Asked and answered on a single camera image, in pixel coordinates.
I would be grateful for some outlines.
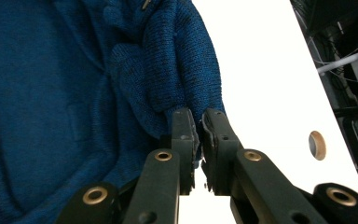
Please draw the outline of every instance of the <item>blue knitted fabric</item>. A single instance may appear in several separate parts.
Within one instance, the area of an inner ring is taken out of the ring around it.
[[[0,223],[53,223],[139,175],[174,110],[224,109],[191,1],[144,2],[0,0]]]

